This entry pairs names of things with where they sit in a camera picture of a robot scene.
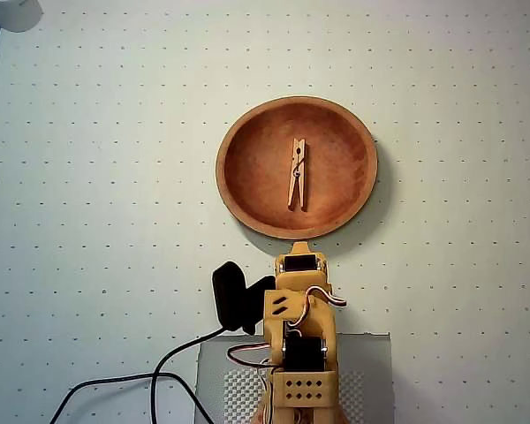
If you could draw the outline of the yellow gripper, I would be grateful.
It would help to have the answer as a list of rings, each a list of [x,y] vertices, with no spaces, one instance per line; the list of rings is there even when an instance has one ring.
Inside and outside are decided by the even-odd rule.
[[[332,292],[327,258],[324,254],[312,253],[307,241],[295,241],[291,254],[279,255],[275,260],[275,288],[303,292],[310,286]]]

